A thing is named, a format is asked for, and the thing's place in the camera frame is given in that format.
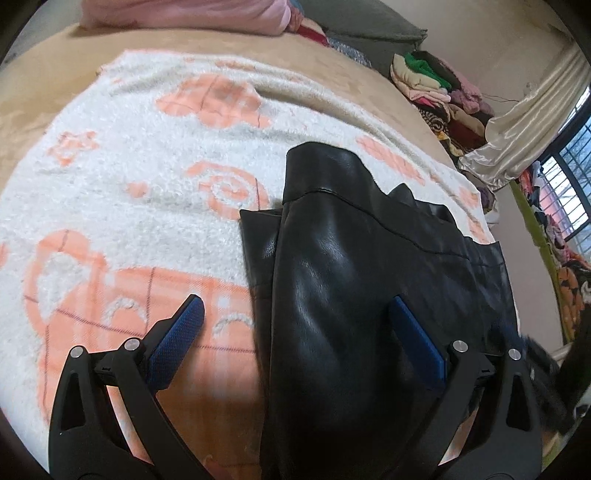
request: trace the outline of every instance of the bedspread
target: bedspread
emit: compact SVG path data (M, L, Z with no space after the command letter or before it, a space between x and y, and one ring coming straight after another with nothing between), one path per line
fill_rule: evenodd
M243 57L130 51L48 127L46 113L29 120L45 134L0 197L0 407L42 464L68 350L115 348L197 293L204 333L158 399L198 457L213 455L236 480L258 477L262 402L238 209L278 202L297 144L352 150L385 192L407 183L447 205L465 235L492 241L462 175L342 96ZM8 137L32 110L33 97L19 98L12 116L11 100L0 103L3 168L34 136Z

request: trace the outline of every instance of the satin curtain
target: satin curtain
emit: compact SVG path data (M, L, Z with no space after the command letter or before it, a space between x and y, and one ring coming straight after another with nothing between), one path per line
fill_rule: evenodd
M487 144L460 159L492 190L516 179L550 145L591 83L591 67L573 42L557 56L541 85L511 111L491 119Z

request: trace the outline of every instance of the black clamp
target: black clamp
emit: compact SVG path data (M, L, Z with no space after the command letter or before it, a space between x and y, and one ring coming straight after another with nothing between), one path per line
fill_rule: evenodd
M203 325L203 302L191 295L145 338L117 350L70 350L57 387L49 434L49 468L59 480L212 480L162 411L154 394L168 387ZM134 457L106 386L118 387L153 465Z

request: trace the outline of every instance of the orange pattern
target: orange pattern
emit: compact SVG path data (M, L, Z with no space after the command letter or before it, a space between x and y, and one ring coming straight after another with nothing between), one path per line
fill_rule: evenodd
M38 281L55 255L69 255L89 274L43 318ZM206 309L203 331L187 353L171 387L158 399L198 458L213 454L222 465L256 462L261 405L252 339L249 292L216 278L157 267L109 271L105 257L75 231L58 231L37 246L24 281L24 303L43 340L38 360L38 401L46 420L68 351L115 349L131 336L143 337L158 320L170 317L190 293ZM121 415L121 401L114 406ZM141 447L131 443L137 454Z
M144 181L133 181L127 185L127 193L133 198L142 198L148 193L148 184Z
M80 152L99 148L95 137L96 132L90 131L83 134L64 132L59 136L57 144L47 150L47 155L54 157L62 167L67 167Z
M396 155L380 142L375 141L367 135L363 135L357 138L357 143L373 158L383 161L406 178L416 180L423 186L425 185L425 179L421 177L419 171L408 160L405 160L400 155Z
M432 171L429 172L429 179L431 181L434 181L437 184L443 183L443 179L439 175L437 175L435 172L432 172Z
M187 175L197 178L207 205L223 218L238 220L240 209L269 208L265 188L247 171L203 160L189 167Z
M6 265L6 261L8 260L8 244L4 242L0 245L0 268Z
M219 67L221 69L244 70L246 72L256 71L256 67L254 65L248 65L246 63L241 63L236 60L217 60L216 67Z
M480 223L475 222L471 218L468 219L468 226L470 228L470 233L474 236L474 238L480 244L488 245L493 243L490 238L490 235L486 234L482 225Z
M474 209L480 205L480 195L470 191L466 187L460 187L460 200L469 209Z
M211 128L227 128L239 122L256 128L271 124L266 116L258 112L262 101L252 85L236 83L213 73L186 80L178 91L156 100L156 105L167 115L194 113Z

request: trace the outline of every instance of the white wall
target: white wall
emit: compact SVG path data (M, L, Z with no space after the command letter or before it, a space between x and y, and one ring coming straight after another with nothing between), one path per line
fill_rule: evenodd
M563 345L560 314L552 280L510 187L496 193L499 224L491 227L501 244L519 319L521 332L534 338L549 352Z
M524 0L382 0L407 20L428 29L423 48L449 61L481 91L521 100L528 82L569 42L535 26ZM536 7L541 0L527 0ZM545 11L544 21L553 12ZM488 100L498 115L514 103ZM550 276L509 188L497 195L501 220L492 228L501 243L522 331L550 352L562 346L560 316Z
M449 61L487 95L521 100L567 44L536 27L522 0L382 0L428 29L423 48ZM497 114L513 103L490 101Z

